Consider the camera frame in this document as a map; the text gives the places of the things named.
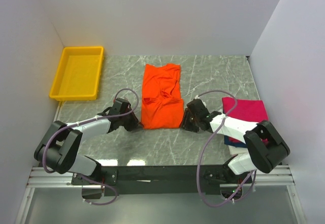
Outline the orange t shirt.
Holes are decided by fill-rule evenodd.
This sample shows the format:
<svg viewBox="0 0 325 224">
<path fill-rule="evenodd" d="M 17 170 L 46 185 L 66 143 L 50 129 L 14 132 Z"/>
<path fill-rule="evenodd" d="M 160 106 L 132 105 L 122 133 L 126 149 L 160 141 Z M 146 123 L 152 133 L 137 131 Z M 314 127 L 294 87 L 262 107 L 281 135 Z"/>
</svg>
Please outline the orange t shirt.
<svg viewBox="0 0 325 224">
<path fill-rule="evenodd" d="M 145 66 L 141 106 L 144 129 L 176 129 L 180 126 L 184 114 L 180 75 L 180 65 Z"/>
</svg>

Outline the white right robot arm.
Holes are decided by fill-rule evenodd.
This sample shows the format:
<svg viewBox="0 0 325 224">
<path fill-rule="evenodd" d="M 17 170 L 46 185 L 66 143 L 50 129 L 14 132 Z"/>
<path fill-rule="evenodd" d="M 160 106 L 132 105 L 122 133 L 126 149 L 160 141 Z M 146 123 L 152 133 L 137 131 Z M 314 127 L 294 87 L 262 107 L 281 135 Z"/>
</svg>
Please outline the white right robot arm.
<svg viewBox="0 0 325 224">
<path fill-rule="evenodd" d="M 186 105 L 180 127 L 197 133 L 199 130 L 217 133 L 244 143 L 248 152 L 234 156 L 226 162 L 223 178 L 234 183 L 242 173 L 260 170 L 270 173 L 290 155 L 290 148 L 268 120 L 261 122 L 246 121 L 233 118 L 230 114 L 238 105 L 226 112 L 209 112 L 206 104 L 199 98 Z"/>
</svg>

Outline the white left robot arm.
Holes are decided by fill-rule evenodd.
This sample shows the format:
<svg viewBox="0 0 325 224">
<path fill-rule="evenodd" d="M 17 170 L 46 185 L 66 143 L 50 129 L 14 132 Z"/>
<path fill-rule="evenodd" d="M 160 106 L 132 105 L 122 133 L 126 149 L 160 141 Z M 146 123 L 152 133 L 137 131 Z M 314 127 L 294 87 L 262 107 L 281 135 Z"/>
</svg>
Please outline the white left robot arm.
<svg viewBox="0 0 325 224">
<path fill-rule="evenodd" d="M 103 180 L 102 165 L 78 154 L 79 146 L 94 136 L 111 133 L 119 127 L 131 132 L 140 127 L 128 100 L 116 98 L 111 107 L 95 117 L 75 123 L 53 122 L 34 152 L 34 159 L 48 169 L 63 174 L 83 175 L 89 184 Z"/>
</svg>

